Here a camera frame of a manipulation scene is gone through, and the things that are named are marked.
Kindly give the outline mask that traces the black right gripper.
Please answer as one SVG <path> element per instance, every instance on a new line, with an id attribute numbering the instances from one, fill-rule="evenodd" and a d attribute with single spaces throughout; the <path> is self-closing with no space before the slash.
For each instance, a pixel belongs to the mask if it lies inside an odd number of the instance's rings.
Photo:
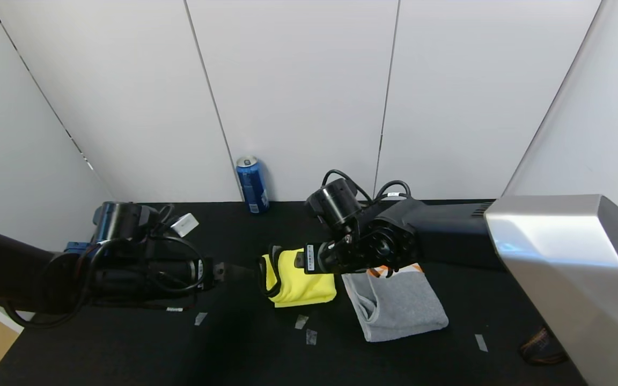
<path id="1" fill-rule="evenodd" d="M 294 267 L 304 268 L 306 274 L 333 274 L 333 246 L 334 242 L 307 244 L 295 254 Z"/>

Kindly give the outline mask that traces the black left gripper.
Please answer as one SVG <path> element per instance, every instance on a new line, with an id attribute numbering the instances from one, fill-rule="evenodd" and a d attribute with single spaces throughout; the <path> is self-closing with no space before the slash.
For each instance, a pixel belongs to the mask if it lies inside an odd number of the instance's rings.
<path id="1" fill-rule="evenodd" d="M 239 281 L 255 277 L 247 267 L 210 259 L 154 259 L 148 262 L 148 279 L 163 291 L 206 291 L 212 281 Z"/>

